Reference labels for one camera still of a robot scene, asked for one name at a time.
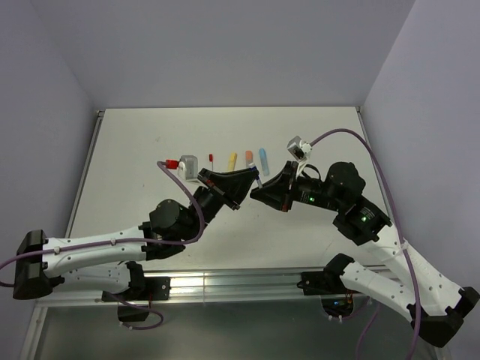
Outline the thin blue pen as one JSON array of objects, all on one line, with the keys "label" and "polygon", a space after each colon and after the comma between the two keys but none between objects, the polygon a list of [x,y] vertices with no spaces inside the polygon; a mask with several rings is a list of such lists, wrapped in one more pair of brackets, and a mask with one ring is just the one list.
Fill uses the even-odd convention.
[{"label": "thin blue pen", "polygon": [[257,170],[255,170],[255,175],[256,175],[256,183],[258,185],[258,188],[262,188],[263,184],[261,182],[260,175]]}]

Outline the yellow highlighter marker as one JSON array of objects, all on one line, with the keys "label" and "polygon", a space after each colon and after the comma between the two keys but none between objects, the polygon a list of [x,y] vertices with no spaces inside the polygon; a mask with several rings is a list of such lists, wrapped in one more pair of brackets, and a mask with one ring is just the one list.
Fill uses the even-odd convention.
[{"label": "yellow highlighter marker", "polygon": [[228,166],[227,166],[227,171],[228,172],[232,172],[234,171],[236,168],[236,162],[233,162],[233,161],[229,161],[228,160]]}]

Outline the orange clear marker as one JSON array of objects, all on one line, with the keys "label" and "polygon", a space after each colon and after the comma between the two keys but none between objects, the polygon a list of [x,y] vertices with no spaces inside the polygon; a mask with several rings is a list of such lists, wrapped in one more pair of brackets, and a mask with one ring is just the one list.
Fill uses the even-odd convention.
[{"label": "orange clear marker", "polygon": [[245,164],[246,164],[246,167],[249,167],[253,162],[254,162],[253,152],[250,151],[250,150],[247,150],[247,151],[245,152]]}]

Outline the blue highlighter marker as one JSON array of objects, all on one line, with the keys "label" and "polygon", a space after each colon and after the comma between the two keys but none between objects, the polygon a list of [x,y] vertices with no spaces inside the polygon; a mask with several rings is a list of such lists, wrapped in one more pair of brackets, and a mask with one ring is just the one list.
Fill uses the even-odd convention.
[{"label": "blue highlighter marker", "polygon": [[268,163],[268,158],[266,158],[265,160],[260,159],[260,163],[261,163],[261,168],[262,168],[262,174],[264,176],[269,176],[270,175],[270,172],[269,172],[269,163]]}]

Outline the yellow marker cap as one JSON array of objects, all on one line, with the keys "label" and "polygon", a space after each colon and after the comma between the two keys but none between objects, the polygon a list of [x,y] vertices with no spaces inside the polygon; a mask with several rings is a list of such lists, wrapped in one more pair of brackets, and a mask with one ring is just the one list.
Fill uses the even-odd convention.
[{"label": "yellow marker cap", "polygon": [[236,152],[232,152],[229,156],[229,161],[236,162],[237,157],[238,157],[238,154]]}]

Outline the blue marker cap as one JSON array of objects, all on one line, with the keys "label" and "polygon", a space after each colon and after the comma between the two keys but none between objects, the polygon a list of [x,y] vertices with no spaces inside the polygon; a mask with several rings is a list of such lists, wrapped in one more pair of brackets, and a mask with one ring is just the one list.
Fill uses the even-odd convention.
[{"label": "blue marker cap", "polygon": [[259,149],[259,156],[263,160],[265,160],[267,158],[266,150],[264,148]]}]

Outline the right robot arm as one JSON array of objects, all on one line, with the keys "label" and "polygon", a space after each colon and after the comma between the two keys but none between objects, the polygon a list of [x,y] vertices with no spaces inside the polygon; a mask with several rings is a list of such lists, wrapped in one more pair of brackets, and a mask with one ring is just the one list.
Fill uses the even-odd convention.
[{"label": "right robot arm", "polygon": [[336,212],[333,224],[347,239],[386,266],[396,280],[383,277],[343,253],[322,271],[302,273],[298,288],[306,296],[363,293],[399,313],[410,324],[420,321],[419,336],[442,348],[458,332],[479,301],[471,286],[459,286],[437,271],[414,247],[400,239],[396,226],[362,195],[365,180],[353,163],[337,162],[326,178],[297,175],[298,164],[282,171],[250,197],[275,210],[288,212],[294,202]]}]

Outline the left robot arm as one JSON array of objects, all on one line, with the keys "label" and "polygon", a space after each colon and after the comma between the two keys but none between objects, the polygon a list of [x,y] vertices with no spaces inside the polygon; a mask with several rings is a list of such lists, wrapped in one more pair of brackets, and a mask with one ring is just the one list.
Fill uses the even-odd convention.
[{"label": "left robot arm", "polygon": [[189,205],[165,199],[139,226],[83,238],[53,238],[32,230],[16,252],[13,298],[39,299],[60,289],[138,299],[146,290],[140,263],[168,259],[197,242],[224,206],[239,209],[258,178],[255,166],[223,173],[201,169],[199,187],[184,191]]}]

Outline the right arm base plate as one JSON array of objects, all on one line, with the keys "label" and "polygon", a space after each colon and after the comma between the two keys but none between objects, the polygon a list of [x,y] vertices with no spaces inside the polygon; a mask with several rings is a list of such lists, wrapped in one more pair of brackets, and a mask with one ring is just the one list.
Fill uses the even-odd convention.
[{"label": "right arm base plate", "polygon": [[345,287],[338,275],[328,271],[304,271],[296,287],[304,296],[359,294],[359,291]]}]

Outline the aluminium frame rail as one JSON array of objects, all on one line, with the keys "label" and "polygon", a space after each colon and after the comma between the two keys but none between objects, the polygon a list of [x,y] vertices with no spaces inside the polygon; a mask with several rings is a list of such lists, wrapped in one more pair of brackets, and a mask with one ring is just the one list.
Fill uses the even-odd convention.
[{"label": "aluminium frame rail", "polygon": [[307,300],[297,288],[303,268],[219,271],[149,271],[149,280],[169,279],[167,290],[133,300],[136,305]]}]

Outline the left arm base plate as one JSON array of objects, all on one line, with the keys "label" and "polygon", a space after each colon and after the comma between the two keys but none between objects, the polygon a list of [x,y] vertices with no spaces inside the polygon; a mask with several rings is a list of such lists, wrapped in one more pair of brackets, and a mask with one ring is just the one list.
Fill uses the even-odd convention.
[{"label": "left arm base plate", "polygon": [[132,280],[127,289],[115,296],[128,302],[132,301],[166,301],[170,297],[170,277],[145,277]]}]

